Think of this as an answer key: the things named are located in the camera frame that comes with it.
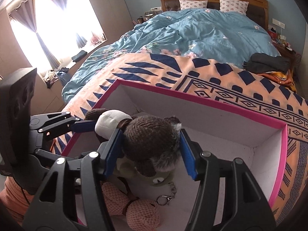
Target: pink crocheted toy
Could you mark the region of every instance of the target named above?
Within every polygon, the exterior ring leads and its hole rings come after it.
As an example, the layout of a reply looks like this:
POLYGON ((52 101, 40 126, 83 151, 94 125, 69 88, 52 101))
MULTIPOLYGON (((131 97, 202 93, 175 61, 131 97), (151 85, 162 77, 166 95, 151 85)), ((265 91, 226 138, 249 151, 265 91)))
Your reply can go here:
POLYGON ((102 185, 105 204, 110 216, 126 216, 128 226, 135 231, 153 231, 160 226, 158 204, 153 200, 140 200, 135 197, 126 182, 119 178, 126 186, 127 195, 114 184, 105 182, 102 185))

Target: bed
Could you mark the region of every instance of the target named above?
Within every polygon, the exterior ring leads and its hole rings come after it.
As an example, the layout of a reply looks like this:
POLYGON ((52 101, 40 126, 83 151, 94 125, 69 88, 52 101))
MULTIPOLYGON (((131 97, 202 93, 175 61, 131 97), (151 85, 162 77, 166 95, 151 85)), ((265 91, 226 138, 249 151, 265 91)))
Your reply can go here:
MULTIPOLYGON (((219 0, 208 0, 207 9, 182 11, 177 11, 178 1, 162 0, 165 13, 95 51, 64 87, 63 96, 69 102, 64 111, 84 118, 116 79, 124 79, 230 103, 287 122, 287 164, 272 208, 280 224, 292 214, 308 177, 308 102, 241 69, 255 52, 279 55, 265 31, 267 1, 244 0, 249 2, 247 17, 219 12, 219 0)), ((53 152, 61 154, 71 137, 71 133, 58 137, 53 152)))

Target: pink box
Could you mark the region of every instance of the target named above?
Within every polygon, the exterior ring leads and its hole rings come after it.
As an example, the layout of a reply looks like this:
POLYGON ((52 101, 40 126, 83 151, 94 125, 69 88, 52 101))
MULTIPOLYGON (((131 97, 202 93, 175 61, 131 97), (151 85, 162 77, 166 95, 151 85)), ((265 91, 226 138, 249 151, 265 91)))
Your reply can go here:
MULTIPOLYGON (((242 158, 273 206, 286 163, 285 122, 227 103, 124 80, 116 80, 93 108, 117 109, 132 116, 178 117, 190 139, 198 142, 203 150, 220 159, 242 158)), ((97 149, 99 144, 93 132, 74 134, 63 155, 76 157, 81 152, 97 149)), ((184 230, 195 202, 199 182, 188 176, 183 160, 175 170, 173 182, 177 187, 176 198, 170 206, 161 207, 163 221, 157 231, 184 230)), ((129 183, 140 198, 155 200, 170 193, 168 185, 152 187, 134 179, 129 183)), ((221 222, 223 205, 224 179, 221 178, 215 224, 221 222)), ((124 230, 117 221, 114 225, 124 230)))

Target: blue comforter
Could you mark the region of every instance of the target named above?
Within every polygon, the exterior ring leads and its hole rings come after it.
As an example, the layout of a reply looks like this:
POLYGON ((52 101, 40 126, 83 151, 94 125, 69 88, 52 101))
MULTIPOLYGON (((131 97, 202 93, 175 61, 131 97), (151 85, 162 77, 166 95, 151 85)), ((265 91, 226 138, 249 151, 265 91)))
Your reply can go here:
POLYGON ((256 52, 279 55, 267 32, 244 15, 214 9, 168 11, 96 50, 65 85, 62 97, 68 103, 99 70, 125 53, 200 57, 241 68, 256 52))

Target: patterned blanket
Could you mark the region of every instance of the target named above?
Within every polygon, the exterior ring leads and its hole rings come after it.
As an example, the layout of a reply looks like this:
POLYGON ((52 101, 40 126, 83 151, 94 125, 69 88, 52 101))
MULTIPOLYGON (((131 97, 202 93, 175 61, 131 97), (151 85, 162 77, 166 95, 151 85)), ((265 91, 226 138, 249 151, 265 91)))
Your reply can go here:
MULTIPOLYGON (((64 111, 84 118, 116 79, 147 83, 225 102, 266 114, 288 124, 287 164, 272 208, 277 224, 287 216, 308 177, 308 101, 267 78, 215 60, 159 54, 126 54, 103 68, 69 102, 64 111)), ((56 139, 60 154, 70 140, 56 139)))

